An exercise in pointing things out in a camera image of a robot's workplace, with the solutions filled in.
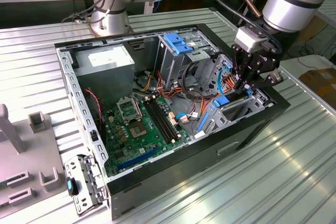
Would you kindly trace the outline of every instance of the red wire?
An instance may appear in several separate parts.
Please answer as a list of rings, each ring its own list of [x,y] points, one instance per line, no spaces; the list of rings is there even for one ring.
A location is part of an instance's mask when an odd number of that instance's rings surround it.
[[[99,104],[99,101],[98,101],[98,98],[95,96],[94,93],[92,93],[90,90],[88,89],[84,89],[85,92],[88,92],[90,95],[93,96],[93,98],[96,100],[97,102],[97,105],[98,105],[98,110],[99,110],[99,130],[101,132],[101,125],[102,125],[102,120],[101,120],[101,109],[100,109],[100,104]]]

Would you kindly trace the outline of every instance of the metal bracket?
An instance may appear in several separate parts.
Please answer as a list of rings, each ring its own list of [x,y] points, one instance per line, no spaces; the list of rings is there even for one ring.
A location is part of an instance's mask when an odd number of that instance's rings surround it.
[[[69,178],[74,178],[78,194],[73,196],[79,216],[98,207],[107,198],[105,183],[94,157],[75,156],[65,163]]]

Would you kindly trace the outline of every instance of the gray plastic part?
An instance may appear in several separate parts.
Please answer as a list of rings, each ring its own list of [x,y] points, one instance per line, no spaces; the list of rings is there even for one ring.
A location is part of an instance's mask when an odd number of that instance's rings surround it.
[[[42,112],[36,112],[28,115],[29,125],[34,133],[44,131],[46,129],[46,122]]]
[[[6,105],[0,104],[0,142],[9,140],[12,146],[17,151],[17,154],[26,150],[24,142],[19,134],[8,120],[8,110]]]
[[[8,112],[4,106],[0,107],[0,121],[6,123]],[[0,141],[0,219],[66,190],[51,119],[48,114],[44,114],[43,118],[45,130],[36,133],[28,118],[11,124],[13,132],[27,147],[19,155],[11,139],[6,137]],[[43,174],[42,183],[39,173]]]
[[[52,175],[52,179],[50,179],[50,177],[46,177],[43,173],[39,172],[38,176],[40,178],[40,184],[41,186],[44,187],[45,191],[51,191],[54,190],[55,188],[59,187],[61,185],[61,183],[63,181],[61,181],[61,179],[59,179],[58,177],[58,171],[56,169],[56,167],[52,168],[53,171],[53,175]]]
[[[22,204],[23,202],[33,199],[35,196],[36,194],[34,190],[28,187],[24,190],[21,190],[14,194],[9,195],[8,196],[9,204],[12,206],[18,206]]]
[[[15,188],[17,186],[23,185],[32,179],[30,173],[26,170],[22,173],[16,174],[10,178],[7,178],[7,186],[10,188]]]

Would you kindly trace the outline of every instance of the aluminum table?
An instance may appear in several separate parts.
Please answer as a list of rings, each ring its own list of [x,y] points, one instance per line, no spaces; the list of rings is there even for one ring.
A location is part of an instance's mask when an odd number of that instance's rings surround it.
[[[236,34],[209,9],[131,16],[130,22],[135,31],[206,23],[229,45]],[[53,44],[91,37],[87,25],[74,23],[0,30],[1,103],[10,104],[12,122],[35,111],[50,114],[63,162],[86,148]],[[104,206],[79,218],[65,191],[0,223],[336,222],[336,117],[282,71],[285,81],[275,89],[291,107],[249,146],[116,221]]]

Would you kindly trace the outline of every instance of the blue plastic clip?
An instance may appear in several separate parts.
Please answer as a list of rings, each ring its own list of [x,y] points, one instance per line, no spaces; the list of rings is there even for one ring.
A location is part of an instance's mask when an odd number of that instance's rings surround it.
[[[186,54],[187,52],[192,52],[194,50],[189,47],[177,33],[165,34],[164,39],[178,55]]]
[[[251,89],[246,90],[246,92],[247,92],[248,97],[250,97],[252,95],[252,90]]]
[[[217,97],[215,100],[214,100],[214,105],[219,108],[223,105],[225,105],[226,103],[229,103],[230,101],[223,95],[221,97]]]

